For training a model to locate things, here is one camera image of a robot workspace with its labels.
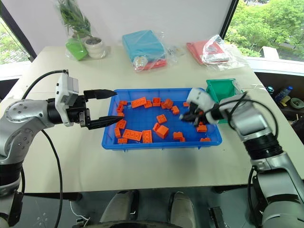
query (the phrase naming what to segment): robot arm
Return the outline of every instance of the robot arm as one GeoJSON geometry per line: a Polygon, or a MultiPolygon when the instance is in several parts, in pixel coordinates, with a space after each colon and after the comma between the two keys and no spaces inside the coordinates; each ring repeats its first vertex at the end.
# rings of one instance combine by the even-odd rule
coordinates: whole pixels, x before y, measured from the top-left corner
{"type": "Polygon", "coordinates": [[[249,100],[248,95],[236,95],[216,104],[206,92],[194,88],[187,99],[189,111],[180,119],[194,125],[200,121],[210,124],[216,124],[220,119],[230,121],[257,171],[253,184],[258,198],[264,203],[259,208],[264,211],[263,227],[303,227],[302,179],[266,119],[249,100]]]}
{"type": "Polygon", "coordinates": [[[11,104],[0,119],[0,223],[9,226],[19,221],[23,194],[17,192],[20,171],[36,134],[55,124],[74,123],[89,130],[109,126],[120,116],[90,119],[86,102],[91,98],[104,99],[117,93],[111,90],[88,90],[78,95],[77,79],[64,72],[56,86],[56,97],[47,101],[20,100],[11,104]]]}

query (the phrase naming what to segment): wall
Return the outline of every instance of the wall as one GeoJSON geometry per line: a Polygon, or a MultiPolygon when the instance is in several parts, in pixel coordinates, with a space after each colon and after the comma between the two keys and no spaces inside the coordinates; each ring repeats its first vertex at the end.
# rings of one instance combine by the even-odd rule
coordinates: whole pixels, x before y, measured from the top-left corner
{"type": "MultiPolygon", "coordinates": [[[[38,54],[62,46],[65,30],[53,2],[2,0],[38,54]]],[[[108,45],[143,29],[164,31],[167,42],[185,43],[219,33],[231,0],[79,0],[80,9],[108,45]]]]}

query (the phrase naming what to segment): plastic bag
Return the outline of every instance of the plastic bag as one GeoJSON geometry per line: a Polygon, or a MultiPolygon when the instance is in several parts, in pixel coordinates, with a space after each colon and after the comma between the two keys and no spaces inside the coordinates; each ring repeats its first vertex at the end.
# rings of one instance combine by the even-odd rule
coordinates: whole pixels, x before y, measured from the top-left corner
{"type": "Polygon", "coordinates": [[[169,49],[160,41],[163,33],[155,34],[151,30],[143,30],[123,35],[123,46],[133,63],[134,70],[140,72],[165,67],[176,63],[176,46],[169,49]]]}
{"type": "Polygon", "coordinates": [[[99,59],[107,54],[104,42],[83,15],[76,0],[56,0],[54,5],[66,28],[66,56],[71,59],[99,59]]]}
{"type": "Polygon", "coordinates": [[[219,35],[209,40],[187,43],[186,46],[196,61],[208,68],[226,70],[248,64],[236,47],[226,45],[219,35]]]}

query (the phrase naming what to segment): teal fabric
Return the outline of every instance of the teal fabric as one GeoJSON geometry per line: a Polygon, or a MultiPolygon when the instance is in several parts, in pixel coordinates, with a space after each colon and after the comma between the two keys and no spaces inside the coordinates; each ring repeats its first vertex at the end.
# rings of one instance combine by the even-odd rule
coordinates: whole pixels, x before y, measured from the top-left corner
{"type": "Polygon", "coordinates": [[[148,62],[165,59],[164,47],[151,30],[123,35],[123,46],[131,62],[140,56],[145,56],[148,62]]]}

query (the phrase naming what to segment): green plastic container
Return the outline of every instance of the green plastic container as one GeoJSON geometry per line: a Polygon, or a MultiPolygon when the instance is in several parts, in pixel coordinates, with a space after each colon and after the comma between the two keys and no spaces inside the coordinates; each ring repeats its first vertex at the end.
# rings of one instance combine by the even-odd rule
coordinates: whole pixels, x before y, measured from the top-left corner
{"type": "Polygon", "coordinates": [[[87,55],[87,50],[84,44],[82,43],[82,41],[78,39],[75,38],[68,39],[66,42],[66,48],[77,60],[81,60],[87,55]]]}
{"type": "MultiPolygon", "coordinates": [[[[206,80],[208,86],[206,92],[215,102],[219,103],[222,99],[237,94],[233,81],[235,78],[206,80]]],[[[227,123],[227,120],[220,120],[219,123],[227,123]]]]}

